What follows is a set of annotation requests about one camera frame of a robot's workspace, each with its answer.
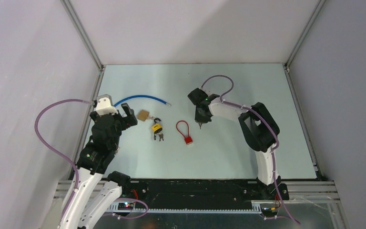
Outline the yellow black padlock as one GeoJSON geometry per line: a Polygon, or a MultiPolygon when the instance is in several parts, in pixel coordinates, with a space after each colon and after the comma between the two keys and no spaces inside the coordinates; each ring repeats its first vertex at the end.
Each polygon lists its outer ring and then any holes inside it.
{"type": "Polygon", "coordinates": [[[152,126],[152,131],[156,135],[160,133],[163,130],[163,126],[161,125],[161,119],[160,118],[154,118],[154,124],[152,126]]]}

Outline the silver key pair front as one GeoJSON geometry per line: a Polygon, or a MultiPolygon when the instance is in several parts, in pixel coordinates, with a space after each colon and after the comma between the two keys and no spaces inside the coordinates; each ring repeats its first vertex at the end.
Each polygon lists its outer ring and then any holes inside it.
{"type": "Polygon", "coordinates": [[[156,140],[158,139],[159,142],[164,140],[164,134],[154,134],[153,139],[156,140]]]}

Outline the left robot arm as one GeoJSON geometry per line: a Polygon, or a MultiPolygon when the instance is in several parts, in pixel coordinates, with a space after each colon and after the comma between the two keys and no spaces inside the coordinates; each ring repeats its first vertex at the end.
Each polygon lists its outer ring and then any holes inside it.
{"type": "Polygon", "coordinates": [[[119,150],[122,132],[138,124],[134,110],[127,103],[121,106],[125,115],[119,114],[113,105],[103,102],[98,102],[90,114],[93,121],[91,136],[77,161],[73,179],[77,188],[67,193],[70,203],[63,208],[60,229],[92,229],[113,201],[127,198],[132,192],[132,186],[127,183],[130,177],[116,172],[116,178],[108,179],[103,190],[89,201],[119,150]]]}

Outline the red cable padlock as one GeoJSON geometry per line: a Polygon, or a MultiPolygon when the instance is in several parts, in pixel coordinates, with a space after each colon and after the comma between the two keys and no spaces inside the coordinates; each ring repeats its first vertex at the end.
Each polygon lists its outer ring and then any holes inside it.
{"type": "Polygon", "coordinates": [[[183,137],[184,142],[187,146],[191,145],[193,143],[193,139],[190,134],[190,126],[187,121],[185,120],[179,120],[175,125],[176,130],[178,133],[183,137]]]}

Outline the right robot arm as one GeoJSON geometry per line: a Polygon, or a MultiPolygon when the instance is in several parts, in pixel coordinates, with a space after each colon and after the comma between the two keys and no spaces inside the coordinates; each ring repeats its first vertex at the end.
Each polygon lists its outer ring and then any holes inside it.
{"type": "Polygon", "coordinates": [[[263,103],[239,105],[220,98],[202,88],[188,94],[195,106],[195,122],[211,122],[213,116],[237,121],[247,145],[255,152],[258,193],[263,199],[283,199],[284,187],[277,172],[275,150],[279,146],[280,129],[263,103]]]}

